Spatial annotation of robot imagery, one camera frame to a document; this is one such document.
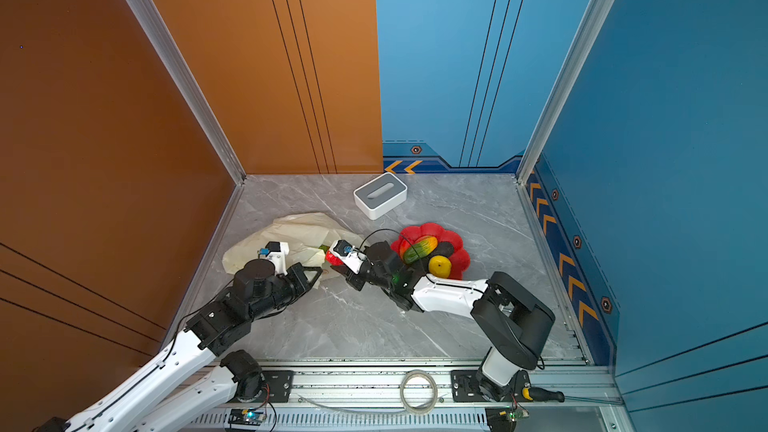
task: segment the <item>black line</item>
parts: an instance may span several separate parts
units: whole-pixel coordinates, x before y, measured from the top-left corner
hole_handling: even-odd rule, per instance
[[[106,298],[105,296],[103,296],[102,294],[100,294],[100,293],[96,292],[95,290],[93,290],[93,289],[90,289],[90,288],[88,288],[88,287],[85,287],[84,285],[80,284],[79,282],[76,282],[76,281],[72,280],[71,278],[67,277],[67,276],[66,276],[66,275],[64,275],[64,274],[60,274],[59,272],[56,272],[55,270],[53,270],[53,269],[52,269],[52,268],[50,268],[49,266],[47,266],[47,265],[43,265],[43,264],[41,264],[40,262],[38,262],[38,261],[34,260],[32,257],[29,257],[28,255],[24,255],[24,254],[22,254],[21,252],[19,252],[18,250],[14,249],[14,248],[10,248],[9,246],[7,246],[7,245],[3,244],[2,242],[0,242],[0,245],[2,245],[3,247],[5,247],[5,248],[6,248],[6,249],[8,249],[9,251],[13,252],[14,254],[17,254],[17,255],[21,255],[22,257],[26,258],[26,259],[27,259],[27,260],[29,260],[30,262],[34,262],[35,264],[37,264],[37,265],[39,265],[39,266],[43,267],[45,270],[47,270],[47,271],[49,271],[49,272],[52,272],[52,273],[54,273],[54,274],[58,275],[59,277],[61,277],[61,278],[65,279],[65,280],[68,280],[68,281],[70,281],[71,283],[73,283],[73,284],[75,284],[75,285],[77,285],[77,286],[79,286],[79,287],[81,287],[81,288],[84,288],[84,289],[85,289],[85,290],[87,290],[88,292],[91,292],[92,294],[95,294],[95,295],[97,295],[97,296],[101,297],[103,300],[105,300],[105,301],[107,301],[107,302],[109,302],[109,303],[111,303],[111,304],[115,304],[115,305],[117,305],[118,307],[120,307],[121,309],[123,309],[123,310],[125,310],[125,311],[131,312],[131,313],[132,313],[133,315],[135,315],[136,317],[140,317],[140,318],[142,318],[143,320],[145,320],[145,321],[149,322],[150,324],[152,324],[152,325],[157,325],[159,328],[161,328],[161,329],[165,330],[165,327],[163,327],[162,325],[160,325],[160,324],[158,324],[158,323],[156,323],[156,322],[152,322],[151,320],[149,320],[148,318],[144,317],[143,315],[137,314],[136,312],[133,312],[133,311],[132,311],[132,310],[130,310],[129,308],[127,308],[127,307],[124,307],[123,305],[120,305],[119,303],[117,303],[117,302],[115,302],[115,301],[113,301],[113,300],[111,300],[111,299],[109,299],[109,298]]]
[[[296,96],[299,99],[299,106],[301,107],[301,113],[304,116],[304,124],[306,125],[306,134],[310,137],[310,145],[312,146],[312,155],[315,157],[315,165],[317,166],[317,173],[322,174],[320,171],[320,162],[317,160],[317,154],[315,153],[315,143],[312,141],[312,132],[310,132],[310,123],[306,120],[306,112],[304,112],[304,104],[301,101],[301,94],[299,93],[299,83],[296,81],[296,74],[293,73],[293,64],[290,62],[290,55],[288,54],[288,44],[286,43],[286,37],[283,34],[283,26],[280,24],[280,16],[277,15],[277,5],[275,0],[272,0],[272,7],[275,10],[275,18],[277,18],[277,27],[280,29],[280,36],[283,37],[283,47],[286,49],[286,58],[288,59],[288,67],[290,67],[290,74],[293,76],[293,85],[296,88]]]
[[[748,364],[749,362],[754,362],[755,360],[763,360],[764,358],[768,358],[768,354],[761,355],[759,357],[754,357],[754,358],[747,359],[747,360],[742,360],[740,362],[734,362],[734,363],[728,364],[728,365],[723,365],[722,367],[715,367],[714,369],[705,370],[704,372],[696,372],[696,374],[686,375],[685,377],[681,377],[681,378],[677,378],[677,379],[672,379],[672,380],[667,380],[666,382],[660,382],[658,384],[649,385],[648,387],[643,387],[643,388],[639,388],[639,389],[635,389],[635,390],[630,390],[629,392],[623,392],[621,395],[633,394],[633,393],[639,392],[641,390],[651,389],[651,388],[654,388],[654,387],[658,387],[660,385],[671,384],[672,382],[677,382],[678,380],[690,379],[692,377],[696,377],[697,375],[704,375],[704,374],[708,374],[709,372],[717,372],[718,370],[723,370],[723,369],[735,367],[737,365]]]
[[[472,94],[472,105],[469,107],[469,118],[467,119],[467,130],[464,132],[464,143],[462,144],[462,155],[458,158],[458,164],[461,166],[464,160],[464,149],[467,147],[467,137],[469,136],[469,124],[472,123],[472,109],[475,108],[475,97],[478,94],[478,85],[480,85],[480,73],[482,72],[482,63],[485,61],[485,50],[488,48],[488,38],[491,35],[491,24],[493,24],[493,13],[496,11],[496,1],[493,0],[491,8],[491,19],[488,21],[488,32],[485,33],[485,45],[482,48],[482,57],[480,57],[480,69],[478,70],[478,79],[475,82],[475,93]]]
[[[504,11],[504,20],[502,21],[502,31],[498,33],[498,42],[496,42],[496,51],[493,54],[493,62],[491,63],[491,74],[488,76],[488,83],[485,84],[485,95],[482,99],[482,106],[480,107],[480,117],[478,117],[478,124],[475,127],[475,139],[472,140],[472,150],[469,152],[469,162],[467,162],[467,165],[469,165],[470,162],[472,162],[472,153],[475,151],[475,142],[478,139],[478,130],[480,130],[480,122],[482,122],[482,111],[485,109],[485,101],[488,98],[488,89],[491,88],[491,81],[493,80],[493,70],[496,67],[496,57],[498,56],[498,47],[502,44],[502,37],[504,36],[504,24],[507,23],[507,14],[509,13],[509,5],[512,3],[512,0],[507,0],[507,9]]]
[[[659,362],[664,362],[665,360],[669,360],[669,359],[671,359],[671,358],[676,358],[676,357],[679,357],[679,356],[681,356],[681,355],[683,355],[683,354],[687,354],[688,352],[693,352],[694,350],[698,350],[698,349],[700,349],[700,348],[704,348],[704,347],[706,347],[707,345],[716,344],[717,342],[720,342],[720,341],[724,341],[724,340],[726,340],[726,339],[729,339],[729,338],[735,337],[735,336],[737,336],[737,335],[739,335],[739,334],[743,334],[744,332],[753,331],[753,330],[755,330],[756,328],[761,328],[761,327],[764,327],[764,326],[766,326],[766,325],[768,325],[768,322],[763,322],[762,324],[758,324],[758,325],[754,325],[754,326],[752,326],[752,327],[749,327],[749,328],[745,328],[743,331],[733,332],[732,334],[726,335],[725,337],[722,337],[722,338],[719,338],[719,339],[716,339],[716,340],[713,340],[713,341],[710,341],[710,342],[706,342],[705,344],[702,344],[702,345],[697,345],[696,347],[690,348],[690,349],[688,349],[688,350],[683,350],[682,352],[677,352],[676,354],[672,354],[672,355],[670,355],[669,357],[665,357],[665,358],[663,358],[663,359],[659,359],[659,360],[654,360],[654,361],[653,361],[653,362],[651,362],[650,364],[641,365],[641,366],[639,366],[639,367],[637,367],[637,368],[634,368],[634,369],[632,369],[632,370],[627,370],[626,372],[622,372],[622,373],[620,373],[620,374],[616,374],[616,377],[621,377],[622,375],[630,374],[630,373],[632,373],[632,372],[635,372],[636,370],[639,370],[639,369],[642,369],[642,368],[646,368],[646,367],[649,367],[649,366],[651,366],[651,365],[656,365],[656,364],[658,364]]]
[[[312,69],[315,71],[315,83],[317,84],[317,93],[320,95],[320,108],[322,110],[322,119],[326,123],[326,134],[328,135],[328,145],[331,149],[331,159],[333,160],[333,170],[338,174],[339,169],[336,168],[336,155],[333,153],[333,140],[331,139],[331,130],[328,127],[328,118],[326,117],[326,106],[324,103],[322,103],[322,90],[320,88],[320,79],[317,77],[317,66],[315,65],[315,56],[312,53],[312,42],[310,42],[310,31],[306,27],[306,17],[304,16],[304,5],[302,5],[301,0],[299,0],[299,8],[301,8],[301,18],[304,21],[304,31],[306,32],[306,43],[310,46],[310,58],[312,59]]]
[[[53,296],[54,296],[54,297],[56,297],[56,298],[60,298],[61,300],[63,300],[64,302],[67,302],[68,304],[72,304],[72,305],[74,305],[75,307],[80,307],[80,308],[81,308],[81,309],[83,309],[84,311],[88,311],[88,312],[91,312],[92,314],[94,314],[94,315],[97,315],[97,316],[101,317],[102,319],[108,320],[108,321],[112,322],[113,324],[117,324],[117,325],[121,326],[122,328],[126,328],[126,329],[128,329],[129,331],[131,331],[131,332],[136,332],[137,334],[139,334],[139,335],[143,335],[144,337],[146,337],[146,338],[148,338],[148,339],[151,339],[151,340],[153,340],[153,341],[155,341],[155,342],[160,342],[160,341],[159,341],[159,340],[157,340],[156,338],[150,337],[149,335],[146,335],[146,334],[142,334],[141,332],[139,332],[139,331],[137,331],[137,330],[134,330],[134,329],[130,328],[130,327],[129,327],[129,326],[127,326],[127,325],[123,325],[123,324],[121,324],[120,322],[117,322],[117,321],[114,321],[114,320],[110,319],[109,317],[105,317],[105,316],[103,316],[102,314],[100,314],[99,312],[94,312],[94,311],[92,311],[90,308],[86,308],[86,307],[83,307],[83,306],[82,306],[82,305],[80,305],[80,304],[76,304],[76,303],[72,302],[72,301],[71,301],[71,300],[69,300],[69,299],[63,298],[63,297],[62,297],[61,295],[59,295],[59,294],[53,293],[53,292],[51,292],[51,291],[49,291],[49,290],[46,290],[46,289],[44,289],[43,287],[40,287],[39,285],[35,285],[35,284],[31,283],[31,282],[27,282],[27,281],[25,281],[23,278],[21,278],[21,277],[16,277],[14,274],[12,274],[12,273],[10,273],[10,272],[7,272],[7,271],[4,271],[4,270],[3,270],[3,269],[1,269],[1,268],[0,268],[0,272],[2,272],[3,274],[6,274],[6,275],[7,275],[7,276],[9,276],[9,277],[13,277],[13,278],[15,278],[16,280],[18,280],[18,281],[20,281],[20,282],[24,282],[26,285],[31,285],[31,286],[33,286],[34,288],[36,288],[37,290],[43,291],[43,292],[45,292],[46,294],[50,294],[50,295],[53,295]]]
[[[768,385],[761,385],[759,387],[752,387],[752,388],[742,389],[742,390],[734,390],[733,392],[725,392],[723,394],[707,395],[706,397],[699,397],[696,399],[680,400],[677,402],[671,402],[669,404],[655,405],[652,407],[646,407],[642,409],[628,410],[628,412],[631,414],[633,412],[642,412],[643,410],[658,409],[662,407],[669,407],[671,405],[687,404],[688,402],[696,402],[698,400],[706,400],[706,399],[715,399],[718,397],[725,397],[727,395],[742,394],[743,392],[754,392],[754,390],[762,390],[762,389],[768,389]]]
[[[507,59],[509,58],[509,50],[512,48],[512,41],[514,39],[514,32],[518,29],[518,20],[520,20],[520,11],[523,10],[523,2],[520,0],[520,7],[518,7],[518,16],[514,19],[514,27],[512,28],[512,37],[509,38],[509,46],[507,47],[507,55],[504,57],[504,66],[502,67],[502,74],[498,78],[498,85],[496,86],[496,95],[493,97],[493,104],[491,104],[491,111],[488,113],[488,121],[485,123],[485,132],[482,135],[482,143],[480,144],[480,151],[478,152],[478,159],[475,165],[480,163],[480,155],[482,154],[482,148],[485,145],[485,136],[488,134],[488,126],[491,124],[491,116],[493,115],[493,108],[496,106],[496,97],[498,97],[498,90],[502,88],[502,79],[504,79],[504,69],[507,68]],[[472,150],[475,149],[475,144],[472,144]],[[469,159],[472,160],[472,154],[469,154]]]
[[[320,124],[317,121],[317,114],[315,113],[315,101],[312,100],[312,91],[310,90],[310,81],[306,78],[306,67],[304,67],[304,59],[301,56],[301,46],[299,45],[299,36],[296,34],[296,25],[293,23],[293,14],[290,12],[290,2],[286,0],[286,6],[288,7],[288,17],[290,18],[290,26],[293,28],[293,39],[296,41],[296,52],[299,53],[299,62],[301,62],[301,71],[304,72],[304,83],[306,84],[306,94],[310,96],[310,106],[312,107],[312,115],[315,117],[315,128],[317,128],[317,138],[320,140],[320,150],[322,150],[322,160],[326,163],[326,172],[330,172],[328,167],[328,158],[326,157],[326,148],[322,144],[322,135],[320,134]]]
[[[16,307],[18,307],[18,308],[23,308],[25,311],[33,312],[34,314],[37,314],[37,315],[41,315],[41,316],[43,316],[43,317],[45,317],[45,318],[49,318],[49,319],[51,319],[51,320],[52,320],[52,321],[54,321],[54,322],[59,322],[60,324],[68,325],[69,327],[72,327],[72,328],[74,328],[74,329],[77,329],[77,330],[79,330],[79,331],[83,331],[83,332],[85,332],[86,334],[90,334],[90,335],[93,335],[93,336],[95,336],[95,337],[98,337],[98,338],[102,338],[103,340],[105,340],[105,341],[108,341],[108,342],[111,342],[111,343],[113,343],[113,344],[121,345],[121,346],[123,346],[123,347],[125,347],[125,348],[127,348],[127,349],[133,350],[134,352],[139,352],[140,354],[144,354],[144,355],[146,355],[147,357],[152,357],[152,356],[151,356],[151,355],[149,355],[147,352],[144,352],[144,351],[142,351],[142,350],[138,350],[138,349],[136,349],[136,348],[132,348],[131,346],[129,346],[129,345],[126,345],[126,344],[121,344],[120,342],[117,342],[117,341],[113,341],[112,339],[110,339],[110,338],[106,338],[106,337],[104,337],[103,335],[99,335],[99,334],[96,334],[95,332],[87,331],[87,330],[85,330],[84,328],[80,328],[80,327],[78,327],[77,325],[72,325],[72,324],[70,324],[69,322],[64,322],[64,321],[62,321],[62,320],[59,320],[59,319],[57,319],[57,318],[55,318],[55,317],[51,317],[50,315],[46,315],[46,314],[44,314],[43,312],[37,312],[37,311],[35,311],[35,310],[33,310],[33,309],[30,309],[29,307],[25,307],[24,305],[21,305],[21,304],[17,304],[16,302],[11,302],[11,301],[7,300],[6,298],[2,298],[2,297],[0,297],[0,301],[6,302],[6,303],[8,303],[8,304],[10,304],[10,305],[15,305],[15,306],[16,306]]]

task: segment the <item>crumpled bag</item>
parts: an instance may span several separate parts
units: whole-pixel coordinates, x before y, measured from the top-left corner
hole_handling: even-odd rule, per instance
[[[362,241],[359,235],[346,230],[322,212],[285,216],[276,218],[271,225],[233,245],[224,253],[221,263],[227,274],[234,274],[248,261],[258,258],[259,251],[267,242],[287,242],[289,251],[286,256],[286,267],[297,262],[301,262],[305,267],[323,267],[323,274],[320,277],[320,280],[323,280],[335,277],[337,273],[331,270],[330,264],[326,262],[326,254],[320,246],[330,246],[340,239],[353,245],[358,245]],[[307,274],[308,278],[312,279],[310,275],[314,276],[314,272]]]

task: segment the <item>gray marble tabletop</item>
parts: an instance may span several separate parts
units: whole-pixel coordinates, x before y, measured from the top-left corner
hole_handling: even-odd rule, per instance
[[[562,311],[514,190],[506,175],[398,176],[408,185],[408,199],[385,216],[369,220],[354,203],[352,191],[375,175],[249,176],[216,257],[190,310],[204,304],[231,275],[224,272],[224,252],[275,218],[324,212],[354,233],[378,228],[400,230],[436,222],[464,239],[472,264],[464,279],[509,273],[554,312],[557,320],[547,341],[545,360],[581,359],[573,331]],[[394,232],[372,239],[394,241]],[[250,334],[232,350],[255,358],[482,358],[491,347],[477,324],[443,312],[403,312],[370,284],[361,292],[339,276],[323,280],[282,314],[254,322]]]

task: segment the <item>yellow fruit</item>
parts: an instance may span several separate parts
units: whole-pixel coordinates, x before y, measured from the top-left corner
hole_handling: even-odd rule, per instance
[[[451,274],[451,261],[442,255],[436,255],[429,259],[429,273],[435,277],[448,278]]]

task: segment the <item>yellow arrow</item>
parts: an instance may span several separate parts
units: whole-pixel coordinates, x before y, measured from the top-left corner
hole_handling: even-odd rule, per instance
[[[563,276],[563,262],[567,262],[568,264],[573,265],[576,267],[576,264],[574,264],[574,260],[567,256],[566,254],[560,253],[560,276]]]
[[[402,160],[395,160],[394,162],[392,162],[392,164],[389,167],[385,168],[384,170],[388,171],[390,174],[396,174],[397,172],[395,172],[392,169],[395,167],[398,167],[400,165],[400,162],[402,162]]]
[[[547,222],[552,222],[553,224],[557,224],[557,221],[554,220],[554,217],[544,214],[544,235],[547,235]]]
[[[587,291],[587,289],[584,287],[584,284],[581,283],[581,281],[578,281],[574,278],[573,275],[568,277],[568,296],[571,300],[574,299],[574,285],[576,287],[579,287],[584,292]]]
[[[600,320],[598,318],[597,312],[592,310],[592,307],[590,307],[589,305],[586,305],[582,301],[579,301],[578,302],[578,322],[579,322],[579,325],[581,325],[581,327],[584,326],[584,312],[587,312],[592,317],[594,317],[594,320],[596,320],[596,321]]]
[[[406,172],[408,172],[409,174],[416,174],[416,172],[413,171],[413,168],[416,167],[420,163],[422,163],[422,161],[421,160],[417,160],[416,162],[414,162],[410,166],[406,167]]]
[[[536,199],[536,217],[541,217],[542,204],[544,204],[545,206],[548,206],[549,202],[547,202],[543,198],[537,198]]]
[[[541,187],[542,187],[541,184],[537,184],[535,182],[533,184],[531,184],[531,202],[533,202],[533,189],[534,188],[541,188]]]

